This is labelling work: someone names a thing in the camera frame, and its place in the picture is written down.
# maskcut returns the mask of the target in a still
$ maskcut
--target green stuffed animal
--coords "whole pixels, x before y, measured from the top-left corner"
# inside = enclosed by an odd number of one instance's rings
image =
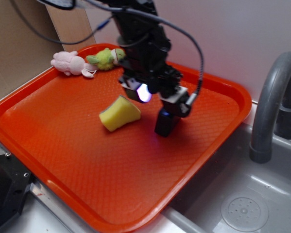
[[[125,56],[125,52],[122,49],[105,48],[98,52],[96,55],[89,55],[86,57],[87,61],[95,65],[100,70],[110,70],[114,66],[118,66],[118,62]]]

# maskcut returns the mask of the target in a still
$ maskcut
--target sink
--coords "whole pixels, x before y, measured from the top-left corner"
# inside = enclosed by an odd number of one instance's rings
[[[257,164],[251,131],[242,124],[169,204],[183,224],[207,233],[291,233],[291,141],[274,136],[272,159]]]

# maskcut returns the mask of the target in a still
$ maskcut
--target pink plush bunny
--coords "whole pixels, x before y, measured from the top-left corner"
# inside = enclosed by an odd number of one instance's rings
[[[76,51],[73,52],[57,52],[53,55],[53,60],[50,64],[57,70],[70,76],[82,74],[86,78],[93,78],[97,71],[97,67],[85,62]]]

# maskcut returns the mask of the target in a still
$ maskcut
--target gray faucet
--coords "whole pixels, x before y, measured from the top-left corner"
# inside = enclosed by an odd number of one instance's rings
[[[263,86],[250,143],[254,162],[271,159],[273,133],[291,139],[291,52],[276,59]]]

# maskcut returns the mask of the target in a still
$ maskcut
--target sponge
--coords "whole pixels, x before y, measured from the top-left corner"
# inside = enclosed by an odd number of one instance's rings
[[[102,124],[111,132],[141,118],[141,111],[120,95],[117,100],[99,114]]]

